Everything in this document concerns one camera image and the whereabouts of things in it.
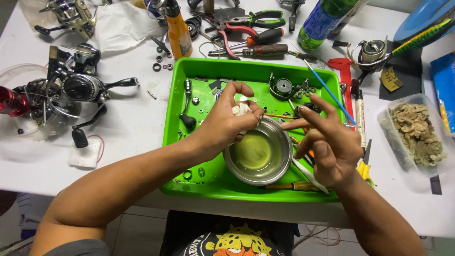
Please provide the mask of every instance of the orange bottle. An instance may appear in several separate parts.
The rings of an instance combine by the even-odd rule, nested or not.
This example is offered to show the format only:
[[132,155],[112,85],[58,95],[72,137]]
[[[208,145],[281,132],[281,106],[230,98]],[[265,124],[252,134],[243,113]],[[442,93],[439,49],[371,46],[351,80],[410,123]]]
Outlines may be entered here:
[[190,31],[183,21],[180,8],[175,0],[165,0],[164,12],[169,26],[169,43],[176,59],[189,57],[193,52]]

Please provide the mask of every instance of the white table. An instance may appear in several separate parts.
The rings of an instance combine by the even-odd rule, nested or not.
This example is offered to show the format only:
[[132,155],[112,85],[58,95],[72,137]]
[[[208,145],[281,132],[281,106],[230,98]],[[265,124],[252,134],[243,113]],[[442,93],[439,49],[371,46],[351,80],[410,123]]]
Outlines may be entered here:
[[[183,18],[186,19],[189,7],[186,1],[179,0]],[[301,50],[296,38],[298,30],[316,4],[308,0],[298,14],[296,31],[288,33],[287,26],[281,42],[288,43],[290,50]],[[216,1],[217,7],[231,7],[231,1]],[[241,7],[247,11],[266,9],[280,10],[275,0],[243,0]],[[284,17],[290,16],[291,10],[283,6]],[[399,25],[406,18],[406,13],[366,6],[343,30],[341,41],[357,44],[361,40],[392,39]],[[21,63],[45,65],[48,59],[49,45],[75,45],[83,42],[76,33],[53,32],[54,41],[44,40],[43,36],[29,27],[17,6],[0,38],[0,69]],[[435,100],[432,87],[429,62],[453,51],[455,36],[450,34],[423,50],[425,92]],[[202,57],[198,52],[201,43],[207,41],[199,36],[194,42],[192,57]],[[331,41],[311,52],[321,59],[343,57],[343,54],[331,47]],[[206,44],[204,52],[212,49]],[[120,159],[141,154],[161,147],[164,120],[166,115],[172,72],[152,71],[152,64],[157,56],[156,45],[146,40],[139,47],[118,55],[104,55],[99,64],[100,78],[114,82],[126,77],[138,77],[141,87],[116,88],[115,92],[131,97],[113,99],[108,102],[109,111],[100,122],[85,128],[86,134],[101,135],[106,142],[104,156],[98,167],[108,165]],[[304,63],[293,56],[285,56],[275,63],[303,66]],[[174,63],[173,59],[164,58],[163,63]],[[357,77],[359,70],[352,70]],[[370,174],[376,190],[395,207],[420,235],[455,237],[455,172],[440,176],[443,195],[432,195],[429,180],[422,177],[404,177],[392,150],[376,121],[376,115],[383,110],[387,101],[379,99],[379,73],[369,76],[362,85],[365,101],[365,119],[367,138],[373,139],[370,157]],[[157,100],[152,99],[147,90],[152,91]],[[11,144],[0,142],[0,189],[20,191],[41,195],[55,196],[72,182],[87,174],[87,171],[69,167],[66,164],[72,142],[71,133],[67,133],[52,142],[22,142],[13,144],[20,149],[11,151]],[[410,188],[407,184],[418,184],[421,191]],[[348,218],[341,204],[303,204],[269,203],[231,200],[213,200],[166,196],[159,190],[139,200],[136,205],[160,209],[194,211],[210,214],[231,215],[246,218],[278,220],[294,223],[306,223],[333,227],[349,227]]]

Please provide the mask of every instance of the green plastic bottle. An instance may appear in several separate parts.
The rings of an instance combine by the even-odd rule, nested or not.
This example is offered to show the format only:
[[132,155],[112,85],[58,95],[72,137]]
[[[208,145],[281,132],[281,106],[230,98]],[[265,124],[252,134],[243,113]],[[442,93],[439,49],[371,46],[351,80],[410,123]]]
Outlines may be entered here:
[[305,50],[317,48],[357,2],[358,0],[319,0],[298,33],[298,43]]

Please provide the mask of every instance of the yellow-green lure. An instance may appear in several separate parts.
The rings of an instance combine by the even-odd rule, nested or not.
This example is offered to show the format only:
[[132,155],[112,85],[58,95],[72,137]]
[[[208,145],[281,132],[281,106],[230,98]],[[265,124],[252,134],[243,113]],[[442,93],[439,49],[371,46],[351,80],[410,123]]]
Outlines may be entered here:
[[410,49],[428,45],[429,42],[437,40],[453,25],[454,23],[452,22],[452,19],[445,19],[443,22],[430,27],[429,29],[406,41],[400,47],[393,50],[392,55],[394,56]]

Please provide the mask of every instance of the stainless steel bowl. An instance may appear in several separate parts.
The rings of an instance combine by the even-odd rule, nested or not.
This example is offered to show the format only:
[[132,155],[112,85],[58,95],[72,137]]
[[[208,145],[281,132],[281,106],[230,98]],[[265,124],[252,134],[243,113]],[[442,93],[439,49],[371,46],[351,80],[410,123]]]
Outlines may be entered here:
[[268,141],[271,157],[267,165],[259,169],[249,169],[237,161],[235,156],[236,145],[232,144],[223,150],[224,162],[231,172],[241,181],[264,186],[281,178],[288,170],[292,161],[292,142],[287,132],[283,131],[280,124],[273,118],[264,116],[262,122],[253,131]]

